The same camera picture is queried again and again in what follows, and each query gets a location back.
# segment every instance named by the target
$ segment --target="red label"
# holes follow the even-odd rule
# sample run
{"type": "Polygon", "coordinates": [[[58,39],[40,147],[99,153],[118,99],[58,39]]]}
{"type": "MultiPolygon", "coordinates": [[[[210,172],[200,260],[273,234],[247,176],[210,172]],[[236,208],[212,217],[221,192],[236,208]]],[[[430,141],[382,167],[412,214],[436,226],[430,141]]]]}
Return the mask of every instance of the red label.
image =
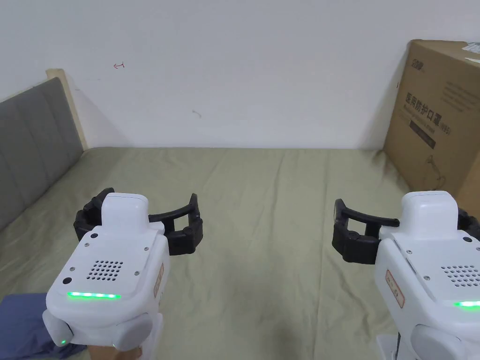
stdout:
{"type": "Polygon", "coordinates": [[[387,284],[390,287],[392,294],[395,296],[396,301],[400,305],[400,308],[403,309],[403,305],[405,305],[405,296],[403,296],[402,290],[400,290],[400,288],[398,287],[398,284],[393,278],[390,270],[387,270],[387,273],[385,274],[385,280],[387,281],[387,284]]]}
{"type": "Polygon", "coordinates": [[[158,289],[160,289],[160,283],[162,282],[163,271],[164,271],[164,267],[162,263],[162,266],[160,267],[160,271],[158,272],[158,276],[156,278],[155,287],[153,288],[154,298],[156,298],[156,295],[158,294],[158,289]]]}

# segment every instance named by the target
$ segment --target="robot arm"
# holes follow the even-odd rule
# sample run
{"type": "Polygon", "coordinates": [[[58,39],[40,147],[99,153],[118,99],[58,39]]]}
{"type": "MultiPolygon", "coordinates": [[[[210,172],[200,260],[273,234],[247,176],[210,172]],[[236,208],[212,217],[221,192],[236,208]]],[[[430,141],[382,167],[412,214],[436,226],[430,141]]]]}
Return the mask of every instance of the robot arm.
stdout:
{"type": "Polygon", "coordinates": [[[377,337],[381,358],[480,359],[478,221],[447,192],[411,192],[402,207],[398,220],[335,204],[333,247],[347,262],[375,264],[399,331],[377,337]],[[348,219],[365,223],[365,234],[349,231],[348,219]]]}
{"type": "MultiPolygon", "coordinates": [[[[82,210],[77,212],[73,227],[80,241],[82,237],[95,226],[102,225],[102,204],[106,196],[114,193],[113,188],[106,188],[97,196],[94,196],[82,210]]],[[[148,216],[150,223],[161,222],[165,227],[165,236],[168,239],[170,256],[192,254],[203,237],[203,221],[200,218],[198,199],[192,194],[188,205],[163,214],[148,216]],[[175,231],[174,220],[188,215],[188,226],[175,231]]]]}
{"type": "Polygon", "coordinates": [[[170,256],[193,253],[203,237],[197,196],[188,205],[149,215],[142,195],[103,190],[77,213],[79,239],[47,293],[45,326],[54,343],[142,348],[153,358],[163,328],[158,306],[170,256]],[[189,225],[175,231],[174,220],[189,225]]]}

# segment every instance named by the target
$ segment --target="green indicator light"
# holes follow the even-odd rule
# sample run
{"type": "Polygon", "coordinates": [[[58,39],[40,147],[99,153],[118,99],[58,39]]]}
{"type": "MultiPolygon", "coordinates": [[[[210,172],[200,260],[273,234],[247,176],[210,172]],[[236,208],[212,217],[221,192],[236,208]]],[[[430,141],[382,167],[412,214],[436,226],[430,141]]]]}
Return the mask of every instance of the green indicator light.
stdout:
{"type": "Polygon", "coordinates": [[[121,295],[115,294],[99,294],[93,292],[68,292],[67,295],[80,298],[109,298],[109,299],[120,299],[121,295]]]}
{"type": "Polygon", "coordinates": [[[454,303],[455,306],[471,308],[473,306],[480,306],[480,301],[461,301],[454,303]]]}

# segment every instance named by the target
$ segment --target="bed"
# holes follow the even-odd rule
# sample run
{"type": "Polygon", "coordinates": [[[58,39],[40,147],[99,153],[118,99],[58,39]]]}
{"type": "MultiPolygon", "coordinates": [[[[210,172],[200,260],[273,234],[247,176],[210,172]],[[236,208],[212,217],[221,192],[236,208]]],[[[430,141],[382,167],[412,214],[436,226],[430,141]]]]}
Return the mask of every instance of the bed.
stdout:
{"type": "Polygon", "coordinates": [[[63,172],[0,232],[0,299],[48,290],[102,189],[143,194],[150,213],[195,192],[204,239],[172,258],[158,359],[370,360],[375,336],[396,333],[373,267],[331,246],[336,198],[400,215],[408,187],[381,151],[95,148],[63,172]]]}

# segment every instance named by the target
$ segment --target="gray headboard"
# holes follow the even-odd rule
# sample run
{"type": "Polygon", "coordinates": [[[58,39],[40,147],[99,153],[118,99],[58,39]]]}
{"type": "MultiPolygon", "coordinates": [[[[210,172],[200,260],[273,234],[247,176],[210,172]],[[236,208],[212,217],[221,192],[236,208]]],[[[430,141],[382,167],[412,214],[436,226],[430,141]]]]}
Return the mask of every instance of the gray headboard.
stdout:
{"type": "Polygon", "coordinates": [[[0,103],[0,230],[82,155],[59,78],[0,103]]]}

